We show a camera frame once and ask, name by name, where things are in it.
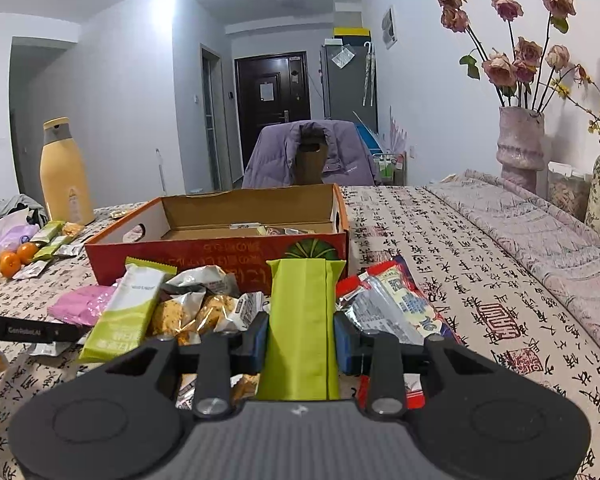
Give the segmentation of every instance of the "green leaf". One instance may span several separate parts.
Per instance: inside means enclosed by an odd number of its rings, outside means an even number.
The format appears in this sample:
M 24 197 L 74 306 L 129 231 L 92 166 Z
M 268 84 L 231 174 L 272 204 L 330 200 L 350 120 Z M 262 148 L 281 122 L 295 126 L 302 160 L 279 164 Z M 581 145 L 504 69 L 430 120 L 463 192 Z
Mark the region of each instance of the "green leaf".
M 469 65 L 466 68 L 466 74 L 471 78 L 471 79 L 480 79 L 480 71 L 478 70 L 478 67 L 475 65 Z
M 563 34 L 566 34 L 569 31 L 569 23 L 566 18 L 556 18 L 555 16 L 552 16 L 551 24 Z
M 504 97 L 515 97 L 516 96 L 516 90 L 518 89 L 515 86 L 500 86 L 500 91 L 502 92 L 502 95 L 504 95 Z
M 468 54 L 467 56 L 462 56 L 460 58 L 461 65 L 475 66 L 476 63 L 478 63 L 478 60 L 475 59 L 475 57 L 471 56 L 470 54 Z

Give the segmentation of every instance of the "dark brown door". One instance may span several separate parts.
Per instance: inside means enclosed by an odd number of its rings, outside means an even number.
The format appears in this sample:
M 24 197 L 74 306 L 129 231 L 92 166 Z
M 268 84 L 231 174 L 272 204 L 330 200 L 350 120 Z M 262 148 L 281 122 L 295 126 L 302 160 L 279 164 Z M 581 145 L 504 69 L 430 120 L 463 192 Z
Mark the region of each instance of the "dark brown door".
M 306 52 L 236 59 L 235 78 L 246 168 L 261 129 L 311 119 Z

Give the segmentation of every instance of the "green snack bar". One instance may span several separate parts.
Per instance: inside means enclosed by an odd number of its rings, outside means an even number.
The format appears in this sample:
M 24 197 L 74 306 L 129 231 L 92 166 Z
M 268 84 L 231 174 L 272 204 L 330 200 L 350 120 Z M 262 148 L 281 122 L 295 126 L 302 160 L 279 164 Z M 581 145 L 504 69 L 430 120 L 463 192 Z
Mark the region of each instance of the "green snack bar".
M 40 231 L 33 235 L 30 241 L 35 243 L 38 247 L 47 245 L 60 232 L 60 229 L 62 229 L 64 224 L 65 222 L 61 220 L 47 222 Z
M 67 244 L 72 240 L 69 235 L 58 235 L 53 240 L 51 240 L 46 246 L 40 249 L 35 256 L 33 256 L 34 262 L 38 262 L 40 260 L 50 260 L 54 253 L 58 250 L 58 248 Z
M 136 348 L 144 339 L 160 286 L 178 272 L 171 267 L 127 258 L 126 273 L 89 334 L 78 360 L 106 362 Z
M 273 275 L 259 400 L 339 399 L 333 314 L 340 260 L 268 262 Z

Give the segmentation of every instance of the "pink package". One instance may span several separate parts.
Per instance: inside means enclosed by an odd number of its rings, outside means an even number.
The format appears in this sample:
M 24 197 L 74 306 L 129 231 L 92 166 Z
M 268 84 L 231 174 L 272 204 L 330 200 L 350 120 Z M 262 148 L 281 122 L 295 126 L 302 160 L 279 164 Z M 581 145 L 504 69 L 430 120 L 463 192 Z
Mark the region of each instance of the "pink package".
M 93 326 L 107 307 L 115 286 L 87 285 L 66 292 L 46 312 L 57 320 Z

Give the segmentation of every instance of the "pink vase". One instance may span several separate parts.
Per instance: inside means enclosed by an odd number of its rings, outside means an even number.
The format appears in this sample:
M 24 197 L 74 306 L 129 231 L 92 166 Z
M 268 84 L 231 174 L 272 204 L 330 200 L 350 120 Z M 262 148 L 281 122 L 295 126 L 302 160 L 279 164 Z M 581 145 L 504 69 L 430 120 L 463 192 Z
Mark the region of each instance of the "pink vase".
M 544 169 L 541 140 L 544 115 L 517 106 L 500 107 L 500 137 L 496 158 L 502 178 L 536 192 L 538 171 Z

